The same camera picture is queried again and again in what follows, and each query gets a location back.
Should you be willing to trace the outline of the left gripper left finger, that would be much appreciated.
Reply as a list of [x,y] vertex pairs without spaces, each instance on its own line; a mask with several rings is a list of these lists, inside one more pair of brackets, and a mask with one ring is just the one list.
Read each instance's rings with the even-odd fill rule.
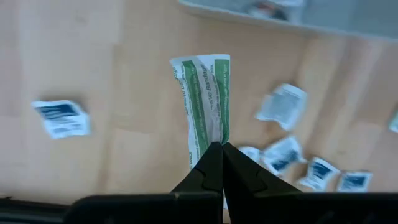
[[68,209],[64,224],[222,224],[223,149],[212,143],[169,193],[93,195]]

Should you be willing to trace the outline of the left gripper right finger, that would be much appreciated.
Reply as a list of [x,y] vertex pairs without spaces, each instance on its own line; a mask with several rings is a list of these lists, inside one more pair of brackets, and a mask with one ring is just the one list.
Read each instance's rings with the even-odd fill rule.
[[305,193],[230,143],[223,187],[232,224],[398,224],[396,193]]

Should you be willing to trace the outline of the white alcohol pad packet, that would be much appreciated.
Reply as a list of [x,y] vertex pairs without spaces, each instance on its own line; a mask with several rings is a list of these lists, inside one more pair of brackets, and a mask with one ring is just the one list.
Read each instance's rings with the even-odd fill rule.
[[373,174],[371,172],[344,172],[340,177],[336,191],[348,193],[367,192],[372,177]]
[[275,121],[285,131],[292,131],[307,105],[307,93],[288,83],[278,86],[264,98],[255,118],[259,121]]
[[307,163],[303,148],[293,135],[271,144],[263,152],[261,161],[276,176],[283,175],[292,164]]
[[329,162],[314,157],[308,164],[307,174],[298,180],[300,185],[310,187],[316,192],[324,192],[329,181],[340,173],[335,166]]
[[31,106],[43,119],[44,129],[52,139],[91,134],[89,115],[74,101],[33,101]]
[[243,146],[240,147],[239,150],[254,162],[259,163],[260,157],[262,155],[261,150],[251,146]]

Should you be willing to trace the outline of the green white bandage strip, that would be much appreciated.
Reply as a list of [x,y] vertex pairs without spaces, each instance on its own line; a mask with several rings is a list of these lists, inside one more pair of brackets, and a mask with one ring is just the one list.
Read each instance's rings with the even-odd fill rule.
[[211,143],[229,141],[228,54],[193,55],[170,60],[179,82],[188,121],[188,150],[193,168]]

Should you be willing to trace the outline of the white orange ointment packet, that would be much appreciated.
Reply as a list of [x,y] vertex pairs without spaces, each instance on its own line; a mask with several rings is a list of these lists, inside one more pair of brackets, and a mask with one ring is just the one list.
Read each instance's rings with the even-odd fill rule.
[[284,8],[292,3],[291,0],[263,0],[250,4],[246,12],[257,18],[287,20]]

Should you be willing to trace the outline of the light grey plastic bin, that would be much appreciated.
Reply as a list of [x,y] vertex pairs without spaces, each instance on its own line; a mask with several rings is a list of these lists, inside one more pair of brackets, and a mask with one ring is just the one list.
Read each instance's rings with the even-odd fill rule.
[[398,0],[291,0],[284,8],[287,20],[249,15],[247,7],[260,1],[263,0],[178,0],[178,3],[194,14],[230,21],[398,41]]

